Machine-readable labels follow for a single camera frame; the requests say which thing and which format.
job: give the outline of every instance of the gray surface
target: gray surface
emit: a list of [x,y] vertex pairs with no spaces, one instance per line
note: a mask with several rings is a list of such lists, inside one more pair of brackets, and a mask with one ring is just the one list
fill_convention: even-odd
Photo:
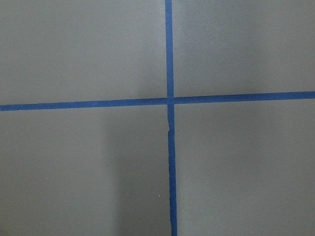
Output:
[[2,0],[0,104],[166,96],[163,0]]
[[314,106],[177,105],[178,235],[315,235]]
[[176,96],[315,90],[314,0],[173,0]]
[[0,113],[0,234],[170,235],[166,106]]

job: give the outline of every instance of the gray floor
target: gray floor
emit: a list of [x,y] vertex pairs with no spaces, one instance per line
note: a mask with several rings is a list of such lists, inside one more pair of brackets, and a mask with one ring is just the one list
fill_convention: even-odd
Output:
[[[166,97],[164,0],[3,0],[0,104]],[[315,1],[173,0],[176,96],[315,90]],[[179,236],[315,235],[315,100],[175,106]],[[167,107],[0,112],[0,236],[170,236]]]

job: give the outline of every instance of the horizontal blue tape strip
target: horizontal blue tape strip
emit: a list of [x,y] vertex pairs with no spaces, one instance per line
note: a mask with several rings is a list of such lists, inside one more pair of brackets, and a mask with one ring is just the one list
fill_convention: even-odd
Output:
[[237,95],[175,97],[174,103],[175,104],[188,104],[188,103],[313,99],[313,98],[315,98],[315,91],[310,91],[310,92],[275,92],[275,93],[254,93],[254,94],[237,94]]
[[0,111],[165,105],[167,98],[2,105]]

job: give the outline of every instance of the vertical blue tape strip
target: vertical blue tape strip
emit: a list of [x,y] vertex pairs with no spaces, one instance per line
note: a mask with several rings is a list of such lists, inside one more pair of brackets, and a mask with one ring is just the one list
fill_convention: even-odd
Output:
[[169,199],[172,236],[177,236],[172,0],[165,0]]

